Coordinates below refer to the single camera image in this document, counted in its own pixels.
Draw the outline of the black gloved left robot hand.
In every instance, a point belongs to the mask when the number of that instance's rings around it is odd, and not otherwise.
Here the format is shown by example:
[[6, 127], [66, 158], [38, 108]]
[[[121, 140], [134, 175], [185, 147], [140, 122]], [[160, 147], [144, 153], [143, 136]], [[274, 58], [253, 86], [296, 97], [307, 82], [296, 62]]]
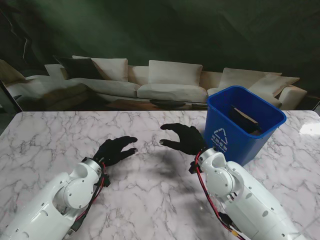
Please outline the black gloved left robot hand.
[[129, 144], [137, 142], [138, 139], [132, 136], [122, 136], [115, 139], [107, 139], [98, 149], [93, 156], [93, 160], [96, 163], [104, 163], [106, 167], [113, 166], [118, 162], [134, 155], [138, 150], [136, 148], [130, 148], [124, 150], [123, 148]]

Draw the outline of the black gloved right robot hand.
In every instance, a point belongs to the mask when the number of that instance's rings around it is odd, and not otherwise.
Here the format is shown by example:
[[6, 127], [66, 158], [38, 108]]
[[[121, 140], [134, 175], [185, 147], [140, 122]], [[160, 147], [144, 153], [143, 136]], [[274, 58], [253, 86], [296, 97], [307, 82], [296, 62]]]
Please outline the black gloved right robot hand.
[[162, 146], [181, 151], [187, 155], [196, 156], [208, 149], [208, 146], [201, 133], [194, 126], [187, 126], [180, 123], [167, 123], [160, 127], [162, 130], [175, 132], [179, 141], [161, 139], [159, 143]]

